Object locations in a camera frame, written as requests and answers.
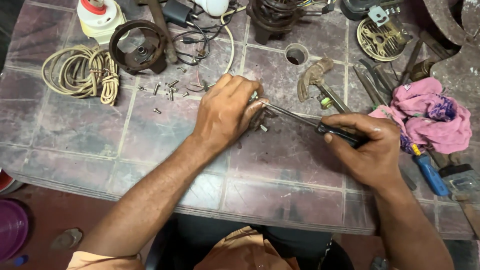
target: rag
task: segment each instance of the rag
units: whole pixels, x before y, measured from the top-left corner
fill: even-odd
[[[431,77],[397,87],[390,107],[378,106],[369,115],[395,121],[402,130],[401,148],[409,154],[412,144],[421,152],[431,147],[443,154],[462,151],[472,136],[470,112],[443,96],[442,84]]]

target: tiled table surface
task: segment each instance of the tiled table surface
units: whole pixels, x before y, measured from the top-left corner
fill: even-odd
[[[118,3],[128,20],[151,20],[147,7],[137,7],[133,0]],[[196,81],[197,71],[210,83],[220,77],[230,57],[230,43],[222,30],[211,42],[212,52],[206,60],[196,67],[182,66],[186,73],[177,69],[178,64],[169,65],[159,75],[134,77],[121,72],[115,107],[100,104],[98,98],[61,96],[42,81],[43,61],[64,47],[95,44],[83,35],[75,7],[76,1],[60,0],[26,1],[23,6],[0,81],[0,165],[31,184],[118,200],[193,130],[202,94],[180,95],[189,82]],[[205,15],[201,19],[203,25],[217,22]],[[370,112],[371,101],[352,69],[364,57],[355,38],[357,25],[335,10],[306,19],[285,40],[261,46],[253,40],[250,19],[240,12],[229,25],[235,39],[230,72],[261,79],[272,103],[319,118],[336,111],[321,110],[316,99],[301,104],[296,85],[310,64],[329,56],[335,65],[325,75],[326,82],[352,111]],[[416,26],[406,27],[417,36]],[[172,27],[171,31],[177,34],[183,30]],[[135,34],[131,38],[138,42]],[[297,66],[286,60],[284,49],[291,43],[308,49],[305,64]],[[397,71],[404,69],[414,44],[394,61]],[[177,45],[183,50],[195,49],[193,45]],[[424,47],[420,59],[430,56]],[[152,95],[155,83],[175,79],[180,80],[180,91],[174,102],[168,100],[164,87]],[[137,86],[147,91],[138,91]],[[310,91],[318,93],[312,86]],[[462,158],[480,171],[480,93],[463,89],[450,95],[472,113],[473,137]],[[163,113],[156,114],[153,108]],[[268,132],[244,134],[208,166],[177,211],[310,230],[374,234],[378,217],[371,193],[345,175],[345,168],[328,152],[323,139],[285,117],[270,120],[267,126]],[[441,235],[470,239],[473,232],[461,208],[434,196],[408,155],[402,154],[401,162],[419,186],[415,195]]]

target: power adapter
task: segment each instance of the power adapter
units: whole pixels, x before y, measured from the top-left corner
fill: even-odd
[[[190,21],[190,17],[198,19],[197,15],[193,14],[193,10],[176,0],[168,0],[163,8],[163,16],[165,22],[173,23],[180,27],[187,28],[188,26],[195,27]]]

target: person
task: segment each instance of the person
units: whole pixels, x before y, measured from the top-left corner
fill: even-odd
[[[202,97],[192,134],[132,187],[93,228],[74,253],[69,269],[143,269],[136,254],[168,222],[195,177],[247,130],[255,112],[265,106],[258,100],[249,104],[254,91],[259,96],[263,93],[259,82],[223,75]],[[331,151],[349,173],[371,188],[390,267],[454,269],[442,239],[400,175],[399,128],[391,120],[358,113],[325,116],[322,122],[354,128],[370,138],[370,142],[355,150],[336,135],[324,135]],[[218,243],[196,264],[196,270],[300,269],[295,258],[280,256],[278,245],[272,245],[270,239],[252,226],[227,234],[216,240]]]

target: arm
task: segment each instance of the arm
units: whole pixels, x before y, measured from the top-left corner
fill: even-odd
[[[258,82],[223,75],[200,101],[190,136],[163,163],[133,186],[79,247],[97,255],[137,254],[163,227],[195,177],[248,127],[263,104],[248,104]]]
[[[371,140],[354,150],[340,137],[325,135],[352,176],[372,188],[391,265],[401,270],[453,270],[445,244],[400,175],[400,131],[395,123],[356,113],[323,117],[322,122],[355,128]]]

